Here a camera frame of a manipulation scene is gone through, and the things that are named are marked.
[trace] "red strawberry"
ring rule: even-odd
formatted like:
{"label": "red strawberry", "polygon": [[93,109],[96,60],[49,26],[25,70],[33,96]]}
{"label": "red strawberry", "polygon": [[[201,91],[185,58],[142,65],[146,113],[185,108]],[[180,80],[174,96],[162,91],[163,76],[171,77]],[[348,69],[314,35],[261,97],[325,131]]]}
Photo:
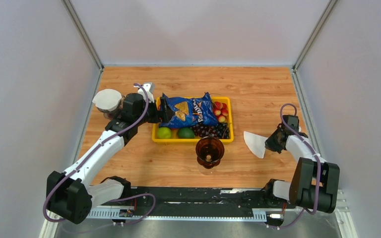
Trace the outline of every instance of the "red strawberry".
{"label": "red strawberry", "polygon": [[214,102],[214,105],[215,105],[215,107],[218,108],[218,109],[223,108],[223,104],[220,103],[220,102]]}
{"label": "red strawberry", "polygon": [[226,121],[226,117],[223,116],[223,115],[219,115],[219,116],[217,117],[217,120],[218,120],[219,123],[223,123],[223,122]]}
{"label": "red strawberry", "polygon": [[220,114],[221,114],[221,110],[215,108],[215,109],[214,109],[214,115],[219,116]]}
{"label": "red strawberry", "polygon": [[229,115],[229,111],[227,110],[227,109],[221,109],[221,114],[223,115],[223,116],[228,116]]}

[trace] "cable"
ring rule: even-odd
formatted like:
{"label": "cable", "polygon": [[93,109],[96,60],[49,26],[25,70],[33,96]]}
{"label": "cable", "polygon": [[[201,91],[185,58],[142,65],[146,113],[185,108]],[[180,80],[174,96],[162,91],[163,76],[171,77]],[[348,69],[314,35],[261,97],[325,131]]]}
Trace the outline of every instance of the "cable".
{"label": "cable", "polygon": [[280,117],[281,117],[281,121],[282,123],[285,125],[285,127],[287,129],[289,129],[293,134],[295,134],[310,150],[310,152],[312,153],[312,155],[314,156],[314,158],[316,159],[316,163],[317,163],[317,172],[316,172],[316,185],[315,185],[315,202],[313,204],[313,211],[309,211],[308,209],[306,209],[307,212],[309,212],[310,214],[314,215],[316,213],[316,211],[318,210],[318,197],[319,197],[319,185],[320,185],[320,170],[321,170],[321,164],[320,164],[320,159],[319,159],[319,156],[317,156],[317,153],[315,151],[315,149],[312,147],[311,144],[309,144],[305,139],[303,139],[303,137],[301,135],[299,135],[298,132],[296,132],[295,130],[293,130],[285,121],[284,121],[284,117],[283,117],[283,109],[284,107],[286,106],[292,106],[294,108],[294,115],[296,116],[297,115],[297,108],[296,106],[294,106],[294,104],[291,104],[291,103],[286,103],[284,104],[281,109],[280,109]]}
{"label": "cable", "polygon": [[301,135],[299,135],[298,132],[296,132],[295,130],[293,130],[285,121],[284,121],[284,117],[283,117],[283,109],[286,107],[286,106],[292,106],[294,108],[294,115],[296,116],[297,115],[297,108],[296,106],[294,106],[294,104],[291,104],[291,103],[286,103],[284,104],[281,109],[280,109],[280,117],[281,117],[281,121],[282,123],[284,124],[284,126],[289,129],[293,134],[295,134],[310,150],[310,152],[312,153],[312,155],[314,156],[314,158],[316,159],[316,163],[317,163],[317,173],[316,173],[316,185],[315,185],[315,202],[313,204],[313,210],[312,211],[309,211],[309,209],[307,208],[303,208],[302,211],[299,213],[299,215],[297,216],[296,219],[294,219],[294,221],[292,221],[290,224],[288,225],[285,225],[285,226],[282,226],[282,227],[276,227],[276,226],[270,226],[270,225],[267,225],[267,227],[272,227],[272,228],[276,228],[277,230],[279,229],[285,229],[285,228],[289,228],[291,227],[292,225],[294,225],[300,218],[301,216],[303,215],[303,212],[304,211],[307,211],[308,213],[310,213],[311,215],[314,215],[316,214],[316,211],[318,210],[318,198],[319,198],[319,184],[320,184],[320,170],[321,170],[321,165],[320,165],[320,159],[319,159],[319,156],[317,156],[317,153],[315,151],[315,149],[305,140],[303,139],[303,137]]}
{"label": "cable", "polygon": [[144,108],[144,111],[142,112],[141,116],[134,122],[132,123],[130,126],[128,126],[127,128],[117,132],[116,134],[113,134],[109,137],[107,137],[105,140],[103,140],[100,144],[97,144],[96,147],[93,148],[93,150],[91,150],[91,152],[84,158],[84,160],[79,163],[79,165],[75,168],[75,170],[73,170],[72,172],[70,172],[68,175],[66,175],[60,182],[58,182],[56,184],[56,186],[50,191],[50,193],[47,195],[46,197],[46,200],[45,200],[45,203],[43,204],[43,216],[46,218],[46,220],[48,220],[49,222],[62,222],[62,221],[65,221],[66,219],[65,218],[62,218],[62,219],[52,219],[50,218],[48,215],[47,215],[47,204],[49,203],[49,200],[50,198],[53,196],[53,194],[55,193],[55,191],[62,185],[63,182],[65,182],[69,177],[71,177],[75,172],[77,172],[87,161],[88,159],[91,158],[91,156],[102,146],[104,145],[107,141],[111,140],[112,138],[114,138],[115,136],[118,136],[120,134],[123,134],[125,132],[127,132],[129,129],[131,129],[132,127],[136,126],[145,116],[145,114],[147,113],[147,110],[148,110],[148,105],[149,105],[149,99],[148,99],[148,94],[147,92],[145,91],[144,87],[139,84],[139,83],[134,83],[133,84],[134,86],[138,86],[139,88],[141,88],[144,92],[144,95],[145,95],[145,108]]}
{"label": "cable", "polygon": [[152,210],[154,209],[155,207],[155,196],[151,193],[142,193],[142,194],[139,194],[139,195],[135,195],[135,196],[132,196],[132,197],[127,197],[127,198],[122,198],[122,199],[114,199],[114,200],[110,200],[110,202],[122,202],[122,201],[126,201],[126,200],[129,200],[129,199],[134,199],[134,198],[137,198],[137,197],[143,197],[143,196],[150,196],[152,197],[152,199],[154,200],[153,203],[152,203],[152,206],[150,208],[150,210],[148,210],[147,213],[145,213],[142,217],[140,217],[139,219],[133,221],[133,222],[128,222],[128,223],[124,223],[124,225],[133,225],[133,224],[136,224],[140,221],[142,221],[145,217],[147,217],[151,212]]}
{"label": "cable", "polygon": [[122,223],[110,223],[110,224],[105,224],[105,225],[99,226],[99,227],[97,227],[97,228],[95,228],[95,229],[88,230],[88,231],[84,231],[84,232],[70,232],[70,231],[67,231],[67,230],[64,228],[63,225],[61,226],[61,229],[62,229],[62,231],[66,232],[66,233],[68,233],[68,234],[80,235],[80,234],[85,234],[85,233],[95,232],[95,231],[97,231],[97,230],[100,230],[100,229],[102,229],[102,228],[106,228],[106,227],[109,227],[109,226],[115,226],[115,225],[124,225],[124,226],[126,226],[126,225],[133,225],[133,224],[136,224],[136,223],[142,221],[145,217],[147,217],[147,216],[152,212],[152,210],[154,209],[154,207],[155,207],[155,196],[154,196],[153,194],[151,194],[151,193],[142,193],[142,194],[135,195],[135,196],[132,196],[132,197],[126,197],[126,198],[122,198],[122,199],[114,199],[114,200],[110,200],[110,201],[109,201],[109,202],[123,202],[123,201],[126,201],[126,200],[130,200],[130,199],[134,199],[134,198],[136,199],[136,198],[138,198],[138,197],[143,197],[143,196],[150,196],[150,197],[153,198],[152,206],[151,206],[150,210],[149,210],[147,213],[145,213],[142,217],[140,217],[139,219],[137,219],[137,220],[135,220],[135,221],[133,221],[133,222],[123,223],[123,224],[122,224]]}

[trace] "tortilla chip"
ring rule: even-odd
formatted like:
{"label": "tortilla chip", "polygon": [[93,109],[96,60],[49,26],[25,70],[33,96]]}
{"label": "tortilla chip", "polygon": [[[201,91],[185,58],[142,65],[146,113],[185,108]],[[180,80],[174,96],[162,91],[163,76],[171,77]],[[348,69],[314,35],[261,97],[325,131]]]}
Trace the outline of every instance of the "tortilla chip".
{"label": "tortilla chip", "polygon": [[189,115],[189,107],[186,101],[176,104],[175,108],[179,109],[179,111],[183,112],[185,115]]}
{"label": "tortilla chip", "polygon": [[176,114],[176,116],[177,116],[180,120],[182,120],[182,121],[186,121],[186,115],[185,115],[185,113],[183,113],[182,111],[177,111],[177,112],[175,112],[175,114]]}

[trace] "brown glass cup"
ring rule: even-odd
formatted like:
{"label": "brown glass cup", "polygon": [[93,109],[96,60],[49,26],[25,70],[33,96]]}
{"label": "brown glass cup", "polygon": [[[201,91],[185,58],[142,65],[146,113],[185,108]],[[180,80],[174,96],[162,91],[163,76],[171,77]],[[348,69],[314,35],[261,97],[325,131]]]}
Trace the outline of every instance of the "brown glass cup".
{"label": "brown glass cup", "polygon": [[224,155],[223,143],[214,137],[204,137],[196,144],[198,164],[206,169],[212,169],[219,165]]}

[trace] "white wall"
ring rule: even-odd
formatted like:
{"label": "white wall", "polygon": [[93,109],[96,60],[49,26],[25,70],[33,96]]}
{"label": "white wall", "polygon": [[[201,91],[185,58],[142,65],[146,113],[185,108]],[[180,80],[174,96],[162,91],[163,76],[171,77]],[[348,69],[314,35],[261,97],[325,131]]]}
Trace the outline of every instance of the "white wall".
{"label": "white wall", "polygon": [[34,237],[73,161],[99,70],[60,0],[0,0],[0,238]]}
{"label": "white wall", "polygon": [[381,1],[340,0],[300,76],[359,237],[381,237]]}
{"label": "white wall", "polygon": [[328,0],[72,0],[104,64],[295,63]]}

